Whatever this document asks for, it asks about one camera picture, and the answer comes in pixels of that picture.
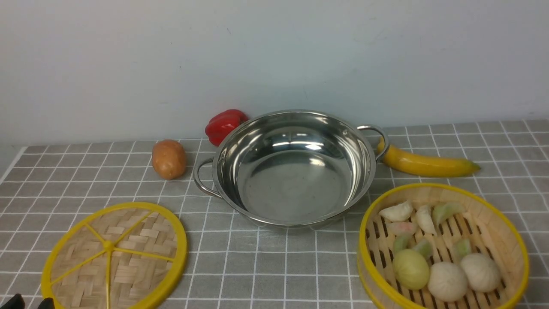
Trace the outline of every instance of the pot rim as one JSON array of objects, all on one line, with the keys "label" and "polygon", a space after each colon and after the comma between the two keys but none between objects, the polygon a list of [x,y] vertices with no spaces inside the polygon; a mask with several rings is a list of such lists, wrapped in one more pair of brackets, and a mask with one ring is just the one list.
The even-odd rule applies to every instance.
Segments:
[{"label": "pot rim", "polygon": [[[301,221],[272,220],[272,219],[267,219],[267,218],[258,216],[256,214],[253,214],[253,213],[243,209],[239,204],[236,204],[235,202],[233,202],[233,200],[231,200],[229,198],[229,196],[225,193],[225,190],[223,189],[223,186],[221,186],[221,183],[219,182],[219,178],[217,176],[217,164],[218,164],[219,159],[220,159],[221,150],[224,149],[224,147],[228,143],[231,142],[232,137],[234,135],[238,134],[240,131],[242,131],[244,128],[246,128],[250,123],[253,123],[253,122],[255,122],[255,121],[257,121],[261,118],[271,117],[271,116],[280,115],[280,114],[289,114],[289,113],[315,114],[315,115],[319,115],[319,116],[322,116],[322,117],[332,118],[334,120],[337,120],[340,123],[347,126],[348,129],[350,131],[352,131],[355,134],[355,136],[364,143],[364,145],[366,147],[366,150],[368,152],[368,158],[367,159],[370,161],[370,170],[369,170],[369,173],[368,173],[368,179],[366,179],[364,186],[362,186],[362,189],[356,194],[356,196],[352,200],[347,202],[347,204],[345,204],[344,207],[336,209],[335,211],[332,211],[332,212],[330,212],[328,214],[325,214],[323,216],[320,216],[316,220],[313,220],[313,221],[311,221],[311,220],[301,220]],[[340,119],[339,117],[333,116],[333,115],[328,114],[328,113],[313,111],[313,110],[309,110],[309,109],[285,109],[285,110],[281,110],[281,111],[266,113],[266,114],[257,116],[253,119],[249,119],[248,121],[246,121],[246,122],[242,123],[240,126],[238,126],[236,129],[231,131],[227,135],[227,137],[221,142],[221,144],[218,147],[218,150],[215,153],[214,160],[212,162],[212,177],[213,177],[213,180],[214,180],[215,188],[217,188],[217,190],[218,190],[219,194],[222,196],[223,200],[227,204],[229,204],[234,210],[239,212],[240,214],[243,214],[243,215],[245,215],[246,217],[248,217],[252,220],[255,220],[255,221],[261,222],[261,223],[265,223],[265,224],[276,225],[276,226],[280,226],[280,227],[302,227],[302,226],[305,226],[305,225],[320,223],[320,222],[329,220],[329,219],[331,219],[331,218],[333,218],[333,217],[335,217],[339,214],[345,213],[346,211],[349,210],[349,208],[351,208],[360,199],[362,199],[364,197],[364,195],[366,194],[366,192],[368,191],[368,189],[370,188],[370,186],[372,185],[372,181],[373,181],[374,176],[376,174],[377,162],[375,160],[375,157],[376,156],[375,156],[373,147],[372,147],[372,145],[370,145],[370,142],[368,142],[368,140],[366,139],[364,134],[362,134],[357,128],[355,128],[353,126],[350,126],[348,122]]]}]

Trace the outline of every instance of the banana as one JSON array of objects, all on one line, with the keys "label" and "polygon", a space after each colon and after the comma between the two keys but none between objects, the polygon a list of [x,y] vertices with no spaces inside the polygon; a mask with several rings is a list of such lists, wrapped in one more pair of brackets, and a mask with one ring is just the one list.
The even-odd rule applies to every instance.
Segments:
[{"label": "banana", "polygon": [[[378,153],[384,145],[385,142],[381,138],[377,146]],[[422,177],[462,177],[480,170],[478,164],[467,159],[420,156],[403,151],[394,145],[389,145],[383,163],[403,173]]]}]

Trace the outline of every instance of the gray tile countertop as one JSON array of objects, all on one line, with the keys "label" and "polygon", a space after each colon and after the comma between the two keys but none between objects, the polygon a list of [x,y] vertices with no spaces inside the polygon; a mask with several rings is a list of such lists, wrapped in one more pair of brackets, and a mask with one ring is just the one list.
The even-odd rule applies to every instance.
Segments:
[{"label": "gray tile countertop", "polygon": [[[258,229],[191,182],[195,162],[214,155],[208,140],[181,140],[189,167],[173,181],[161,180],[150,166],[155,141],[28,147],[0,184],[0,300],[21,293],[36,307],[43,264],[72,225],[105,206],[147,201],[177,214],[190,244],[181,282],[161,308],[373,308],[356,270],[364,211],[395,186],[430,181],[469,190],[505,213],[531,261],[529,288],[518,307],[549,308],[549,121],[387,132],[403,149],[467,157],[482,171],[425,179],[378,165],[367,198],[344,220],[322,231],[280,235]],[[202,175],[211,180],[211,170]]]}]

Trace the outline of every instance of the yellow spoke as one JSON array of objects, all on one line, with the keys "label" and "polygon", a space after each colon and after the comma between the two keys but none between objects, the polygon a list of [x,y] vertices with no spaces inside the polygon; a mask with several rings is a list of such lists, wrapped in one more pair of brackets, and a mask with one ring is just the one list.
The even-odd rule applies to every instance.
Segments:
[{"label": "yellow spoke", "polygon": [[125,253],[138,254],[138,255],[142,255],[142,256],[154,257],[154,258],[159,258],[161,260],[166,260],[166,261],[170,261],[170,262],[174,261],[174,259],[171,258],[171,257],[156,255],[154,253],[148,253],[148,252],[142,252],[142,251],[135,251],[135,250],[124,249],[124,248],[114,248],[114,251],[120,251],[120,252],[125,252]]},{"label": "yellow spoke", "polygon": [[107,252],[107,274],[105,277],[105,283],[107,286],[107,309],[110,309],[110,261],[112,260],[113,252]]},{"label": "yellow spoke", "polygon": [[122,239],[124,239],[124,237],[126,237],[137,226],[137,224],[143,222],[143,220],[145,220],[151,213],[153,213],[153,211],[149,211],[146,215],[144,215],[141,219],[139,219],[139,221],[135,222],[127,231],[122,233],[122,235],[114,242],[114,245],[116,246],[116,244],[118,244]]},{"label": "yellow spoke", "polygon": [[69,275],[70,273],[72,273],[73,271],[79,269],[80,267],[82,267],[83,265],[89,263],[91,260],[93,260],[94,258],[102,255],[103,253],[105,253],[105,250],[101,250],[99,252],[97,252],[95,255],[89,257],[88,259],[86,259],[85,261],[83,261],[82,263],[76,265],[75,267],[72,267],[69,271],[67,271],[66,273],[62,274],[61,276],[57,277],[56,280],[53,280],[51,282],[51,286],[53,286],[55,283],[57,283],[58,281],[60,281],[61,279],[65,278],[67,275]]},{"label": "yellow spoke", "polygon": [[93,227],[92,227],[91,225],[89,225],[89,224],[86,223],[86,224],[84,224],[84,226],[85,226],[86,228],[88,228],[88,230],[89,230],[90,232],[92,232],[92,234],[95,235],[95,236],[97,237],[97,239],[99,239],[99,241],[100,241],[102,244],[105,243],[105,240],[101,237],[101,235],[100,235],[95,229],[93,229]]}]

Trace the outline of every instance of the yellow rim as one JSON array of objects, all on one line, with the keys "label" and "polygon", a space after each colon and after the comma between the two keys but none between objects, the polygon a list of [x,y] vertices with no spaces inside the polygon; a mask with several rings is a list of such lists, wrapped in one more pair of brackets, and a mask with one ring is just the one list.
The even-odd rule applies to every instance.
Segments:
[{"label": "yellow rim", "polygon": [[[124,232],[124,234],[122,234],[118,238],[118,240],[111,243],[110,246],[112,246],[112,247],[111,247],[110,250],[106,250],[106,249],[101,250],[101,252],[95,254],[94,256],[88,258],[84,262],[82,262],[79,265],[75,266],[74,268],[70,269],[69,271],[67,271],[66,273],[64,273],[63,275],[61,275],[59,278],[57,278],[56,280],[54,280],[52,282],[50,280],[50,278],[51,278],[51,271],[52,271],[53,263],[55,261],[55,258],[57,257],[57,254],[59,253],[61,248],[63,248],[63,246],[66,244],[66,242],[71,237],[73,237],[80,229],[85,227],[85,228],[89,229],[99,239],[99,241],[101,241],[103,244],[105,244],[106,241],[90,226],[89,223],[91,221],[93,221],[94,219],[97,219],[97,218],[99,218],[100,216],[102,216],[106,213],[116,211],[116,210],[119,210],[119,209],[124,209],[124,208],[142,208],[142,209],[149,210],[149,212],[147,213],[146,216],[143,216],[141,218],[141,220],[139,220],[137,223],[135,223],[133,226],[131,226],[129,229],[127,229]],[[176,233],[176,236],[177,236],[177,252],[176,252],[176,255],[175,255],[174,258],[168,258],[168,257],[165,257],[165,256],[155,255],[155,254],[152,254],[152,253],[146,253],[146,252],[116,248],[116,244],[119,241],[121,241],[128,233],[130,233],[130,231],[132,229],[134,229],[140,222],[145,220],[153,212],[158,212],[159,214],[164,216],[164,218],[166,218],[171,223],[171,225],[173,226],[173,229],[174,229],[174,231]],[[179,218],[177,218],[168,209],[166,209],[162,206],[156,205],[156,204],[146,203],[146,202],[129,202],[129,203],[122,203],[122,204],[118,204],[118,205],[114,205],[114,206],[102,209],[102,210],[90,215],[89,217],[87,217],[83,221],[79,222],[78,224],[76,224],[55,245],[52,252],[49,254],[49,257],[46,261],[46,265],[44,266],[44,269],[42,271],[42,282],[41,282],[41,284],[42,284],[42,287],[41,287],[42,296],[44,298],[47,298],[47,297],[53,298],[56,308],[64,308],[63,306],[61,306],[61,304],[55,298],[55,295],[53,294],[53,290],[52,290],[52,285],[55,282],[61,280],[66,275],[73,272],[74,270],[80,268],[82,265],[88,263],[89,261],[91,261],[91,260],[95,259],[96,257],[99,257],[99,256],[101,256],[105,253],[107,253],[107,255],[108,255],[108,258],[107,258],[107,275],[105,276],[105,278],[110,278],[110,261],[111,261],[111,254],[112,254],[113,251],[122,251],[122,252],[134,253],[134,254],[139,254],[139,255],[143,255],[143,256],[155,257],[155,258],[159,258],[159,259],[163,259],[163,260],[168,260],[168,261],[172,262],[172,267],[170,268],[170,270],[168,271],[168,274],[164,277],[162,282],[149,295],[147,295],[146,297],[141,299],[141,301],[139,301],[137,304],[130,307],[130,308],[135,308],[135,309],[138,309],[138,308],[156,308],[168,296],[170,296],[171,292],[177,286],[177,283],[181,280],[181,275],[183,273],[183,269],[185,267],[185,262],[187,260],[187,237],[185,235],[185,229],[183,228],[183,225],[181,224],[181,221],[179,220]],[[107,289],[107,308],[110,308],[110,280],[106,280],[105,283],[106,283],[106,289]]]},{"label": "yellow rim", "polygon": [[[414,187],[427,187],[427,186],[440,187],[440,188],[443,188],[443,189],[446,189],[446,190],[452,190],[452,191],[455,191],[455,192],[459,192],[459,193],[465,194],[468,197],[473,198],[473,199],[481,202],[484,206],[488,207],[491,211],[496,213],[496,215],[498,217],[500,217],[506,223],[506,225],[511,229],[511,231],[513,232],[513,235],[518,239],[520,250],[521,250],[523,258],[524,258],[524,275],[523,275],[523,278],[520,282],[520,287],[518,288],[515,295],[511,299],[509,299],[505,304],[503,304],[501,306],[501,308],[511,308],[512,306],[516,305],[519,302],[522,295],[524,294],[524,291],[526,290],[526,287],[528,285],[528,274],[530,273],[530,262],[529,262],[529,259],[528,259],[528,252],[526,250],[526,246],[524,245],[524,241],[522,240],[522,237],[520,237],[520,234],[518,233],[518,231],[514,227],[514,225],[511,223],[511,221],[509,221],[509,219],[507,219],[507,217],[505,217],[505,215],[502,212],[500,212],[496,207],[492,206],[490,203],[486,202],[485,200],[483,200],[482,198],[476,196],[475,194],[472,194],[468,191],[465,191],[465,190],[462,190],[462,189],[459,189],[459,188],[456,188],[456,187],[453,187],[453,186],[448,186],[448,185],[443,185],[443,184],[417,183],[417,184],[409,184],[409,185],[399,186],[399,187],[396,187],[392,190],[389,190],[389,191],[385,192],[383,195],[378,197],[370,205],[370,207],[368,207],[368,210],[366,211],[366,214],[362,218],[362,223],[360,225],[360,233],[358,235],[358,249],[360,250],[360,254],[362,256],[363,265],[366,267],[366,271],[370,274],[370,276],[372,276],[374,282],[379,286],[379,288],[385,294],[387,294],[398,305],[400,305],[404,308],[414,308],[414,309],[424,308],[423,306],[420,306],[420,305],[410,301],[409,299],[405,298],[397,290],[395,290],[392,286],[390,286],[387,283],[387,281],[385,281],[385,279],[381,276],[381,274],[377,271],[376,267],[372,263],[372,260],[370,260],[368,258],[369,254],[368,254],[368,246],[366,244],[366,223],[368,221],[368,218],[372,214],[372,211],[375,209],[376,205],[378,203],[380,203],[380,201],[383,200],[384,198],[386,198],[387,196],[389,196],[393,193],[396,193],[398,191],[401,191],[401,190],[410,189],[410,188],[414,188]],[[358,272],[358,274],[359,274],[360,279],[362,281],[362,285],[365,287],[366,292],[368,293],[370,298],[372,298],[372,301],[374,302],[374,304],[376,306],[378,306],[379,308],[383,308],[381,303],[379,303],[379,300],[377,300],[375,297],[372,297],[373,295],[372,295],[370,289],[367,287],[366,279],[363,278],[362,273]]]}]

